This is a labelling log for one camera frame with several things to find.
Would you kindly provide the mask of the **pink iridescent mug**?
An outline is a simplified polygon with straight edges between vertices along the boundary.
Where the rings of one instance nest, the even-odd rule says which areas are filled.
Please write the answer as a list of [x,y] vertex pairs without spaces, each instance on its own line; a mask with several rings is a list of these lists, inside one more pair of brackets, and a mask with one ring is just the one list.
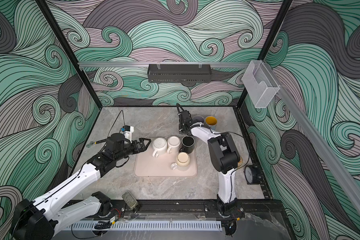
[[193,120],[196,121],[197,123],[205,123],[205,118],[202,116],[193,116]]

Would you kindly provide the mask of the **white ribbed-bottom mug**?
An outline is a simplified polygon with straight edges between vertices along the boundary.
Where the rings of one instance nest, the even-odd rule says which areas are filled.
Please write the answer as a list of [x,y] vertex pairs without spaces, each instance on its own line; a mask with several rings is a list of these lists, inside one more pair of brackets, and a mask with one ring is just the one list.
[[168,149],[167,140],[164,138],[156,138],[153,141],[153,149],[154,152],[152,154],[153,157],[157,158],[160,155],[166,154]]

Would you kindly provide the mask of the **tall white mug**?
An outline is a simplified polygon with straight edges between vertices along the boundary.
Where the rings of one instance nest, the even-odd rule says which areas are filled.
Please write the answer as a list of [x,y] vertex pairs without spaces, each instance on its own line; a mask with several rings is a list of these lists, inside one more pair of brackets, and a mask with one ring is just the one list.
[[168,138],[168,149],[167,154],[178,153],[181,147],[181,140],[177,136],[171,136]]

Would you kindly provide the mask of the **blue mug yellow inside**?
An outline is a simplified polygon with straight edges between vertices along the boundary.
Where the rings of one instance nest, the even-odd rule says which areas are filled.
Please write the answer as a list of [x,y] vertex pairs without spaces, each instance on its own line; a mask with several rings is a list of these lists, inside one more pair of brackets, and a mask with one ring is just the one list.
[[208,116],[205,118],[205,124],[210,127],[213,131],[216,130],[218,120],[213,116]]

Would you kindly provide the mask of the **cream speckled mug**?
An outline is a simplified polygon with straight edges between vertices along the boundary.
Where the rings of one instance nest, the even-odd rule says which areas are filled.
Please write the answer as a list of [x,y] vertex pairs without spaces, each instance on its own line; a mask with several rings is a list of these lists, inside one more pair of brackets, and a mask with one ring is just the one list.
[[172,170],[186,171],[190,167],[191,159],[189,154],[181,152],[177,155],[176,161],[171,164]]

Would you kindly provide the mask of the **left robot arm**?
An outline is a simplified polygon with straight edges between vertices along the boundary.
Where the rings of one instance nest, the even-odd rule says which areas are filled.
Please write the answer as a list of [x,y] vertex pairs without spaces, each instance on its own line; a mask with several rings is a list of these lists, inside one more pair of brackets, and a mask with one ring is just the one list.
[[70,178],[37,197],[18,203],[10,227],[16,240],[50,240],[61,230],[88,217],[108,217],[112,211],[109,197],[96,192],[89,198],[66,206],[79,192],[118,167],[118,161],[145,152],[151,139],[131,140],[130,134],[116,133],[104,139],[105,145]]

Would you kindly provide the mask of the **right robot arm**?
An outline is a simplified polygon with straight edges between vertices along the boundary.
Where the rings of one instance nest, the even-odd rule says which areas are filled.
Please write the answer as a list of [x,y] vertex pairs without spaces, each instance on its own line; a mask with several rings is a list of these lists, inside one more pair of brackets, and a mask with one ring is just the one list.
[[221,216],[227,218],[237,207],[235,192],[235,174],[240,154],[228,132],[219,133],[194,120],[189,111],[176,105],[179,117],[179,132],[195,137],[208,144],[211,163],[219,176],[217,208]]

